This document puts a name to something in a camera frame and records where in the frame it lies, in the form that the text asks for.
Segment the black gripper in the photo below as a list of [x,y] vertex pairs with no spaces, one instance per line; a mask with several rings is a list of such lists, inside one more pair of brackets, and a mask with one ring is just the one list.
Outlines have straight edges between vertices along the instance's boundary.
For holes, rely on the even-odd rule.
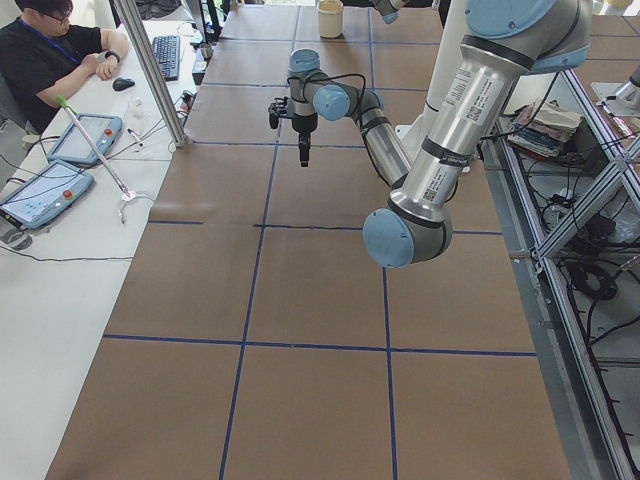
[[311,133],[317,129],[318,114],[299,115],[294,114],[292,117],[293,129],[299,133],[298,148],[299,162],[301,167],[309,165],[310,149],[311,149]]

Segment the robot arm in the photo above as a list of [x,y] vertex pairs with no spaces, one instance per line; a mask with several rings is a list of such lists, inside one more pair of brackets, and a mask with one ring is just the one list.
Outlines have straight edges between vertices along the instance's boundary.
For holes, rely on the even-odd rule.
[[390,187],[386,206],[363,225],[368,254],[386,268],[433,259],[453,234],[446,201],[510,91],[522,76],[580,65],[589,51],[592,9],[589,1],[452,2],[429,87],[442,98],[411,126],[410,135],[420,139],[414,151],[377,94],[323,72],[311,49],[290,55],[290,94],[272,104],[270,121],[291,120],[307,164],[318,120],[352,119]]
[[385,24],[395,22],[399,17],[399,11],[408,3],[408,0],[371,0],[370,3],[380,14]]

